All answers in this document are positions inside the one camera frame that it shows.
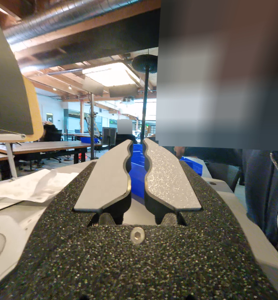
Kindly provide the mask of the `wooden desk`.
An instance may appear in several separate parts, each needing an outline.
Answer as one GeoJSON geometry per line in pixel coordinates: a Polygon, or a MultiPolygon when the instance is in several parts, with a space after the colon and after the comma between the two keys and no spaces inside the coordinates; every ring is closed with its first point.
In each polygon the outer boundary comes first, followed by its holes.
{"type": "Polygon", "coordinates": [[[48,158],[58,158],[74,155],[74,164],[85,161],[89,143],[81,141],[57,141],[57,142],[24,142],[21,145],[13,144],[12,152],[15,160],[39,161],[48,158]]]}

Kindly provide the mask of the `black floor lamp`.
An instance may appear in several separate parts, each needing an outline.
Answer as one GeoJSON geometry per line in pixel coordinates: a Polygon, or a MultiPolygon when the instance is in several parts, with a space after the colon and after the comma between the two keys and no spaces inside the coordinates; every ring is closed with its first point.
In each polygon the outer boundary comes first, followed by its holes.
{"type": "Polygon", "coordinates": [[[151,54],[139,55],[133,58],[132,60],[133,69],[137,72],[145,73],[141,135],[140,135],[141,144],[143,143],[145,137],[145,118],[146,118],[146,108],[147,108],[149,74],[157,73],[157,64],[158,64],[158,57],[151,54]]]}

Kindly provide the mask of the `black desk divider panel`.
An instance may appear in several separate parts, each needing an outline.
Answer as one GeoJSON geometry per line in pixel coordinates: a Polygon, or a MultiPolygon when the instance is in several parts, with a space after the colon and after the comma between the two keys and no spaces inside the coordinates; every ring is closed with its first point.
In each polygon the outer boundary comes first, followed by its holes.
{"type": "Polygon", "coordinates": [[[0,134],[33,134],[26,88],[0,27],[0,134]]]}

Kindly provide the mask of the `white divider base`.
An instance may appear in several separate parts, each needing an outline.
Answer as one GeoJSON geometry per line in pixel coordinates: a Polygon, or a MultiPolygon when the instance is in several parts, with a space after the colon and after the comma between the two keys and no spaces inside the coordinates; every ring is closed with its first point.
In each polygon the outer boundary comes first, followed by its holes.
{"type": "Polygon", "coordinates": [[[14,163],[12,144],[18,143],[18,142],[24,142],[25,139],[26,139],[25,134],[19,134],[19,133],[0,134],[0,143],[5,143],[5,146],[6,146],[9,167],[10,167],[10,171],[11,171],[11,175],[12,175],[12,178],[11,178],[12,181],[16,180],[18,178],[15,163],[14,163]]]}

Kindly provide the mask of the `silver ventilation duct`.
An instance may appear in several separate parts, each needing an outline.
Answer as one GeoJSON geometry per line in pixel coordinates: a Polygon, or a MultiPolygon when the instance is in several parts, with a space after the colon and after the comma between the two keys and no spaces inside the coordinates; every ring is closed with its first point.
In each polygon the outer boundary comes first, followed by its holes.
{"type": "Polygon", "coordinates": [[[83,21],[112,13],[125,7],[139,12],[143,6],[161,6],[161,1],[139,0],[77,0],[63,1],[50,9],[27,17],[3,31],[9,45],[21,43],[66,27],[79,24],[83,21]]]}

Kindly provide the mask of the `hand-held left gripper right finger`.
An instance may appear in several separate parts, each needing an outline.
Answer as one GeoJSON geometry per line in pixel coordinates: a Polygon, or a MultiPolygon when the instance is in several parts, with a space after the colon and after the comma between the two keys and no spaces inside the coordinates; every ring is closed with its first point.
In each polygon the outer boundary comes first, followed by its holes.
{"type": "Polygon", "coordinates": [[[144,156],[145,191],[151,199],[173,211],[201,210],[201,204],[174,154],[146,138],[144,156]]]}

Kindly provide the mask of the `blue plastic bin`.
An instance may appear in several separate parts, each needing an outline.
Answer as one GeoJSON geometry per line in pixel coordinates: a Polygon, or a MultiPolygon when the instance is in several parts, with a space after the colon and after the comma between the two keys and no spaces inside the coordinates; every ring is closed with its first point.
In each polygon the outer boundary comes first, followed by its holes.
{"type": "MultiPolygon", "coordinates": [[[[186,162],[198,175],[202,176],[202,164],[186,157],[182,157],[181,160],[186,162]]],[[[146,170],[145,157],[143,155],[143,148],[141,144],[133,145],[133,155],[131,157],[131,170],[129,175],[131,177],[131,192],[137,197],[144,199],[144,179],[146,170]]]]}

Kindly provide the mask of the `lego instruction booklet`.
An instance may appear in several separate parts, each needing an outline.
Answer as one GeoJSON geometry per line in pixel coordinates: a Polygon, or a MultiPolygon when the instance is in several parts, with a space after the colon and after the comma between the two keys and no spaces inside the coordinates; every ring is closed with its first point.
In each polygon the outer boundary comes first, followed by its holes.
{"type": "Polygon", "coordinates": [[[52,201],[22,201],[0,210],[0,281],[16,267],[30,234],[52,201]]]}

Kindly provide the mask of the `large white paper bag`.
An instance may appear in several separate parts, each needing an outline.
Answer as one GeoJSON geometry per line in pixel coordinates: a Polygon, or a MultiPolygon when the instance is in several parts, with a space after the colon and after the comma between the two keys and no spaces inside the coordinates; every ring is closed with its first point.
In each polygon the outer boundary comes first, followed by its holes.
{"type": "Polygon", "coordinates": [[[79,173],[41,170],[0,184],[0,199],[43,203],[64,189],[79,173]]]}

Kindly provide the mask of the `person's right forearm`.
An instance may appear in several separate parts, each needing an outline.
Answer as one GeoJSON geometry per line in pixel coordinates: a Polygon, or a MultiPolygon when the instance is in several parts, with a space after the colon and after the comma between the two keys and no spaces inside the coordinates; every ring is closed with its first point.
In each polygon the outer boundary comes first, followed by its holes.
{"type": "Polygon", "coordinates": [[[186,147],[183,156],[197,157],[210,163],[221,163],[237,167],[242,165],[242,149],[186,147]]]}

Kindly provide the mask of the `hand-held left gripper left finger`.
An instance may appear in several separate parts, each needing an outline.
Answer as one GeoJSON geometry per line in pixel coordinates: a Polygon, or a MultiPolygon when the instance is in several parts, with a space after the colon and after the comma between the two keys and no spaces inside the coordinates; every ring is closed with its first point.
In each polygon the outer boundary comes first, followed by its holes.
{"type": "Polygon", "coordinates": [[[103,213],[116,203],[114,213],[125,213],[131,204],[132,140],[126,140],[97,159],[74,206],[75,211],[103,213]]]}

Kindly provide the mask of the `black monitor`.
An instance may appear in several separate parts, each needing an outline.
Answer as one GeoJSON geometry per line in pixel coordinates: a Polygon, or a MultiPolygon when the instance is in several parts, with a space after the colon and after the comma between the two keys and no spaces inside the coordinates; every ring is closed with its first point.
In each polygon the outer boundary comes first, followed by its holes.
{"type": "Polygon", "coordinates": [[[117,128],[103,127],[102,128],[102,145],[107,146],[108,150],[116,143],[117,128]]]}

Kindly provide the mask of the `dark grey metal pole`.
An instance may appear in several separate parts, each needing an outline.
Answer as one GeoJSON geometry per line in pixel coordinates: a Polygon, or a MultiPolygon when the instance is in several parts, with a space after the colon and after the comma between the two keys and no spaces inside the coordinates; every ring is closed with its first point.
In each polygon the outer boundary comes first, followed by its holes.
{"type": "Polygon", "coordinates": [[[95,160],[94,155],[94,95],[93,93],[88,93],[90,100],[90,137],[91,137],[91,157],[90,160],[95,160]]]}

